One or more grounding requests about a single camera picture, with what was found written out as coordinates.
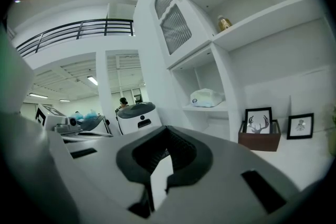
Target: blurred object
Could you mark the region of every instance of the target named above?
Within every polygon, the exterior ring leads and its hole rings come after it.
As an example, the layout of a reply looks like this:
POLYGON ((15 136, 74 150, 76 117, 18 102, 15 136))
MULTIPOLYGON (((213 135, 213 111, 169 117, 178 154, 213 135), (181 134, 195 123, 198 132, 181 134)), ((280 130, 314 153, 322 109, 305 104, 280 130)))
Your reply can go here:
POLYGON ((91 112, 90 113, 88 113, 85 117, 84 117, 84 119, 86 120, 86 119, 91 119, 91 118, 96 118, 98 115, 97 115, 97 113, 94 111, 94 110, 90 110, 91 112))
POLYGON ((213 108, 223 101, 223 96, 210 89, 201 89, 194 91, 190 95, 190 103, 192 106, 201 108, 213 108))
MULTIPOLYGON (((334 106, 332 120, 336 127, 336 105, 334 106)), ((329 148, 330 154, 332 156, 336 156, 336 130, 333 130, 333 132, 328 137, 328 148, 329 148)))
POLYGON ((84 119, 84 116, 76 111, 74 114, 71 115, 72 118, 75 118, 76 121, 84 119))
POLYGON ((238 144, 246 146, 253 151, 277 151, 281 137, 281 130, 278 120, 273 120, 273 133, 271 134, 250 134, 243 133, 245 121, 241 123, 238 133, 238 144))
POLYGON ((219 15, 218 20, 219 20, 218 25, 221 31, 224 31, 225 29, 232 26, 232 23, 230 22, 230 20, 225 19, 223 15, 219 15))

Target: black picture frame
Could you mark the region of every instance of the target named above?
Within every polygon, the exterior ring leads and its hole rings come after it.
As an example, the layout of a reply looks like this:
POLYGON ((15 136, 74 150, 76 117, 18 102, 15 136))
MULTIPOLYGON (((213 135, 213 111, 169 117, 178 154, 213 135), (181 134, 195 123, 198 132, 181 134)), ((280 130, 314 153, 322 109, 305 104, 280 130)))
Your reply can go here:
POLYGON ((288 117, 287 139, 288 139, 288 140, 292 140, 292 139, 306 139, 306 138, 312 138, 312 137, 313 137, 313 129, 314 129, 314 113, 308 113, 308 114, 302 114, 302 115, 289 116, 289 117, 288 117), (311 117, 310 134, 309 134, 309 135, 295 135, 295 136, 290 136, 292 119, 308 118, 308 117, 311 117))
POLYGON ((269 113, 269 133, 273 133, 273 117, 272 117, 272 108, 258 108, 258 109, 246 109, 245 110, 245 124, 244 124, 244 133, 247 131, 248 124, 248 113, 253 111, 268 111, 269 113))

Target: white device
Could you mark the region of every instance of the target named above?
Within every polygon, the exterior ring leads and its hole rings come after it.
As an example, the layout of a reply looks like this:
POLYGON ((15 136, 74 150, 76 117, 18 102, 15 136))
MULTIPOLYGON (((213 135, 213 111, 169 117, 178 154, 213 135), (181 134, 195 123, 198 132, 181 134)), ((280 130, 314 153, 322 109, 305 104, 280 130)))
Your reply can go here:
POLYGON ((126 106, 117 112, 117 117, 122 134, 162 126, 155 105, 151 102, 126 106))
POLYGON ((190 103, 192 106, 212 108, 223 101, 223 96, 210 89, 201 89, 194 91, 190 95, 190 103))

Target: framed deer antler drawing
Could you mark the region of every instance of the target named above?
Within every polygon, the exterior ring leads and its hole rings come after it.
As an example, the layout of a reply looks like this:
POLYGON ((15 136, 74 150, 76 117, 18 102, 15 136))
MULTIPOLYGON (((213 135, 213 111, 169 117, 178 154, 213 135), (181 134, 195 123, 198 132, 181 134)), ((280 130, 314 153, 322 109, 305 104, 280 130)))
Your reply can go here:
POLYGON ((246 109, 245 133, 270 134, 272 133, 272 108, 246 109))

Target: black slot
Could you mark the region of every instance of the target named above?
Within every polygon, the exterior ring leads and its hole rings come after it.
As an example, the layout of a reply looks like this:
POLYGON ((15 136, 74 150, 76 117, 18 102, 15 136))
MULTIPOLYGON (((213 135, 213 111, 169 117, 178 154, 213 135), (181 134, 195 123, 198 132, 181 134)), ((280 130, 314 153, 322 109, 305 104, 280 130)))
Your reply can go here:
POLYGON ((286 201, 258 172, 247 171, 242 173, 242 177, 269 214, 286 204, 286 201))
POLYGON ((80 157, 84 157, 86 155, 90 155, 95 152, 97 151, 94 148, 87 148, 86 150, 71 152, 70 154, 74 159, 77 159, 80 157))
POLYGON ((145 127, 146 125, 150 125, 152 122, 150 119, 138 122, 138 128, 145 127))

